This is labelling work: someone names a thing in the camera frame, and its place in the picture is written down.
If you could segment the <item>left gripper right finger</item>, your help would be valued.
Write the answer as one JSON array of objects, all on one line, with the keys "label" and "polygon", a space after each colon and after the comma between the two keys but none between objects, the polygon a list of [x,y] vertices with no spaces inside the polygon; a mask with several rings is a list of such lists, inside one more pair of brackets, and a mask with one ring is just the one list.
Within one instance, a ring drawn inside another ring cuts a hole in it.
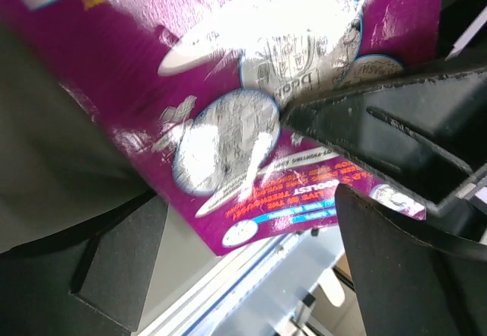
[{"label": "left gripper right finger", "polygon": [[484,335],[486,247],[399,214],[348,185],[336,210],[369,335]]}]

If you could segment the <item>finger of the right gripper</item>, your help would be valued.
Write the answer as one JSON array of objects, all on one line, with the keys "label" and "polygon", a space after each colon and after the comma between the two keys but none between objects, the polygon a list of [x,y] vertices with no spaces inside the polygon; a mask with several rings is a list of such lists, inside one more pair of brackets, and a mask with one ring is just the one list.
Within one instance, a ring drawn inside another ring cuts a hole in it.
[{"label": "finger of the right gripper", "polygon": [[442,215],[486,184],[486,59],[315,93],[290,103],[282,123]]}]

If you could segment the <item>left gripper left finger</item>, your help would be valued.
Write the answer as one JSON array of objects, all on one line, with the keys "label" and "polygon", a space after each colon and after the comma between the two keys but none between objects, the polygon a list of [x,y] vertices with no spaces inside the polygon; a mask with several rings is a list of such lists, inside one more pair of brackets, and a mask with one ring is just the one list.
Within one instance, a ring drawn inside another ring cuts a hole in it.
[{"label": "left gripper left finger", "polygon": [[3,335],[131,335],[138,330],[167,204],[146,192],[1,255]]}]

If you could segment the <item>purple cartoon cover book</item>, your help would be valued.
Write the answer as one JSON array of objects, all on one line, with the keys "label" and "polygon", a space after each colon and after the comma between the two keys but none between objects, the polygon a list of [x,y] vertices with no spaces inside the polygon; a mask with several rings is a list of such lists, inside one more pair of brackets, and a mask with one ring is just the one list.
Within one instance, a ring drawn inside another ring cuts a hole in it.
[{"label": "purple cartoon cover book", "polygon": [[441,0],[1,0],[1,17],[216,254],[336,222],[348,184],[425,209],[285,128],[312,93],[431,60]]}]

